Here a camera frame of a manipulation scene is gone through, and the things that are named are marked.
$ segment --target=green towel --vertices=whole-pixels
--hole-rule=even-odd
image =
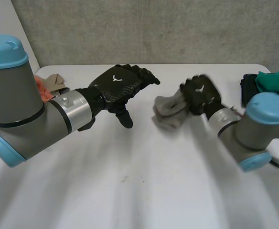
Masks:
[[[279,72],[278,73],[259,72],[255,82],[260,92],[279,93]]]

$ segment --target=white logo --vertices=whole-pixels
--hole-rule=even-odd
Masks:
[[[113,75],[113,82],[114,82],[114,81],[122,81],[122,80],[116,79],[116,78],[115,78],[115,75]]]
[[[200,88],[200,89],[196,89],[196,92],[203,92],[203,89],[204,89],[204,85],[202,86],[202,88]]]

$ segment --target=gray concrete wall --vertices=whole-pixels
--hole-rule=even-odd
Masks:
[[[279,0],[12,0],[40,66],[259,63],[279,70]]]

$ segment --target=gray rag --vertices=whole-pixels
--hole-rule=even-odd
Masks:
[[[175,130],[182,126],[189,114],[180,90],[171,97],[156,97],[153,111],[155,116],[152,120],[155,125],[166,130]]]

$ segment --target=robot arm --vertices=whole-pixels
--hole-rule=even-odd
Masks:
[[[147,69],[116,65],[88,88],[43,103],[21,42],[0,35],[0,158],[17,166],[73,131],[89,129],[101,110],[131,128],[125,105],[153,83],[160,81]]]
[[[242,170],[251,171],[269,162],[279,167],[279,160],[266,150],[274,138],[279,138],[278,94],[257,94],[240,117],[221,104],[219,92],[205,75],[186,81],[180,88],[192,113],[205,113],[212,129]]]

